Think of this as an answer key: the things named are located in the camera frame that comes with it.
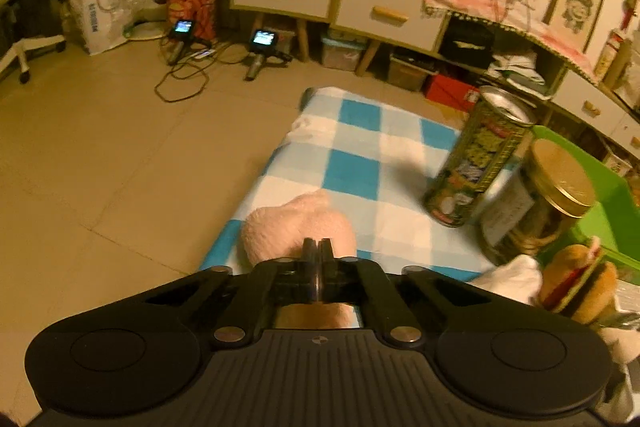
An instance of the tiled floor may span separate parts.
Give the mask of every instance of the tiled floor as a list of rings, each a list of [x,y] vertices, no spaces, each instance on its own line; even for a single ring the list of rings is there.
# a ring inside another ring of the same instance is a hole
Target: tiled floor
[[[38,411],[22,361],[62,317],[194,271],[297,116],[310,86],[337,86],[451,126],[455,111],[372,76],[294,61],[167,104],[156,42],[96,57],[69,46],[0,81],[0,410]],[[169,96],[199,79],[166,86]]]

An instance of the framed picture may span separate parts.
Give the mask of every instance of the framed picture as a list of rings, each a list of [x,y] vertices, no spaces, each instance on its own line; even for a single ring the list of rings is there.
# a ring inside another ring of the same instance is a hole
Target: framed picture
[[[604,0],[551,0],[542,22],[584,53],[591,41],[603,2]]]

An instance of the blue checkered mat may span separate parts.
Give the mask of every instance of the blue checkered mat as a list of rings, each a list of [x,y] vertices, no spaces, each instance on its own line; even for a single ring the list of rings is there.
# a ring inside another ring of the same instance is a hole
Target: blue checkered mat
[[[492,266],[479,251],[473,224],[448,229],[420,206],[457,135],[335,87],[316,90],[201,268],[226,264],[235,273],[246,272],[244,255],[236,250],[246,216],[323,187],[351,220],[359,257],[376,261],[387,273],[418,264],[472,279]]]

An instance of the metal screw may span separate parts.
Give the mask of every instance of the metal screw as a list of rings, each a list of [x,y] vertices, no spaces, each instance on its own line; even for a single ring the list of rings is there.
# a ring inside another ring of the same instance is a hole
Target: metal screw
[[[420,340],[422,332],[411,326],[397,326],[391,330],[391,338],[398,342],[414,343]]]
[[[228,266],[212,266],[209,268],[212,272],[226,272],[231,275],[234,271]]]
[[[426,268],[424,266],[418,266],[417,264],[410,264],[402,268],[402,275],[407,275],[414,272],[423,272]]]
[[[218,328],[213,334],[217,341],[231,344],[244,339],[244,330],[235,326],[225,326]]]

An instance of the hamburger plush toy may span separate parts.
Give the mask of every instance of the hamburger plush toy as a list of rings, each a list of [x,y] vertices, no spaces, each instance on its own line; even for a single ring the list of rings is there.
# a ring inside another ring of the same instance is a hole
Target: hamburger plush toy
[[[616,267],[603,256],[597,237],[590,247],[571,245],[556,253],[542,272],[540,305],[580,324],[592,323],[616,293]]]

